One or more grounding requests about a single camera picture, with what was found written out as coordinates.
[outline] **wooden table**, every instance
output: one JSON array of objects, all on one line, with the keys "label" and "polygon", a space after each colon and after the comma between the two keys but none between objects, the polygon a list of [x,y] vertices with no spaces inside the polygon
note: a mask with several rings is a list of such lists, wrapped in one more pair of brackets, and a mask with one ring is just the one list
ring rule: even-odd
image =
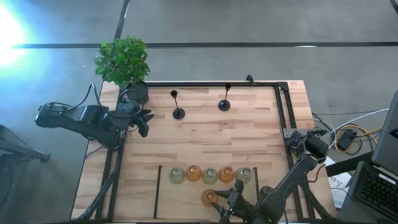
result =
[{"label": "wooden table", "polygon": [[[297,127],[314,127],[304,82],[288,81],[288,84]],[[171,90],[178,91],[178,105],[185,110],[186,115],[182,120],[172,117],[175,103],[170,97]],[[118,93],[117,86],[104,82],[101,103],[111,110],[115,109]],[[190,164],[203,169],[219,169],[227,165],[234,169],[257,167],[260,187],[275,187],[279,183],[289,168],[274,89],[233,86],[228,93],[231,109],[220,111],[217,104],[224,94],[223,87],[149,88],[150,100],[145,108],[152,110],[155,116],[148,122],[148,137],[142,138],[137,132],[127,135],[114,222],[217,222],[219,216],[216,210],[204,208],[198,195],[206,188],[224,190],[227,185],[218,181],[214,186],[205,186],[203,182],[187,180],[183,182],[184,185],[172,185],[168,181],[171,167],[186,169]],[[98,147],[97,142],[91,142],[87,153]],[[103,149],[85,161],[72,218],[82,214],[98,193],[105,157],[106,150]],[[162,166],[163,171],[158,219],[154,220],[158,166]],[[308,174],[309,180],[315,178],[316,171]],[[310,187],[320,203],[335,215],[325,168],[321,169],[318,181],[310,184]],[[245,197],[252,198],[255,190],[249,184],[244,193]],[[307,213],[302,192],[300,198]],[[108,211],[108,200],[109,195],[105,198],[103,215]],[[286,209],[289,221],[297,221],[292,196],[287,200]]]}]

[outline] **green leaves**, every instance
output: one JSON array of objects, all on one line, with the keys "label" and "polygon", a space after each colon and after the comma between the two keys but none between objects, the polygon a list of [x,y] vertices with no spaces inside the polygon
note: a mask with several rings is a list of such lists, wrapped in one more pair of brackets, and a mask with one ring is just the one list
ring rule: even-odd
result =
[{"label": "green leaves", "polygon": [[141,39],[129,35],[125,39],[115,39],[113,44],[103,42],[94,60],[98,66],[95,73],[117,85],[144,81],[150,71],[145,63],[148,56],[145,48]]},{"label": "green leaves", "polygon": [[98,68],[95,70],[95,74],[96,74],[96,75],[102,75],[102,74],[104,73],[104,71],[105,71],[105,68],[103,68],[103,67],[98,67]]}]

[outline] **potted plant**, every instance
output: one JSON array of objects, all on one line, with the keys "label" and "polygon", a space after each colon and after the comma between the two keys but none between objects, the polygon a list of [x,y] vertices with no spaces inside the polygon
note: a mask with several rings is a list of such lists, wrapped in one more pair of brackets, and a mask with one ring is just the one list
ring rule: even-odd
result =
[{"label": "potted plant", "polygon": [[127,36],[115,39],[113,44],[103,42],[95,58],[97,75],[107,82],[114,82],[121,90],[129,88],[127,93],[132,100],[148,101],[148,86],[144,82],[150,72],[145,60],[148,56],[145,43],[138,38]]}]

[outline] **black stand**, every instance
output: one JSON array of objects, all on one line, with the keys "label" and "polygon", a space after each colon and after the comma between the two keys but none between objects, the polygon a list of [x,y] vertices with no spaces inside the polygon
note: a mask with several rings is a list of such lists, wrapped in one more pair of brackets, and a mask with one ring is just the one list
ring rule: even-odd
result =
[{"label": "black stand", "polygon": [[228,111],[230,107],[231,104],[228,100],[220,100],[220,102],[218,102],[218,109],[222,111]]},{"label": "black stand", "polygon": [[0,149],[23,157],[40,159],[41,162],[48,162],[50,159],[49,154],[32,149],[3,125],[0,125]]},{"label": "black stand", "polygon": [[182,118],[184,118],[184,116],[185,116],[185,111],[182,108],[176,108],[173,111],[173,118],[175,118],[175,119],[182,119]]},{"label": "black stand", "polygon": [[229,101],[226,100],[226,96],[228,95],[228,91],[230,88],[231,88],[230,83],[225,84],[225,90],[226,90],[225,99],[220,100],[220,102],[218,102],[218,109],[220,109],[222,111],[228,111],[229,108],[231,107],[231,104],[229,103]]},{"label": "black stand", "polygon": [[185,117],[185,111],[182,108],[178,108],[177,104],[177,91],[173,90],[170,92],[170,95],[174,98],[176,109],[173,111],[174,119],[182,119]]}]

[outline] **laptop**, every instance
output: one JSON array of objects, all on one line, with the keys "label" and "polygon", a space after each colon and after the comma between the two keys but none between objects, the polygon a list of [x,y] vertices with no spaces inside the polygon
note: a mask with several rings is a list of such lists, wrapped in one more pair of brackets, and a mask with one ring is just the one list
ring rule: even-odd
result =
[{"label": "laptop", "polygon": [[360,162],[339,214],[345,222],[398,223],[398,91],[396,91],[372,163]]}]

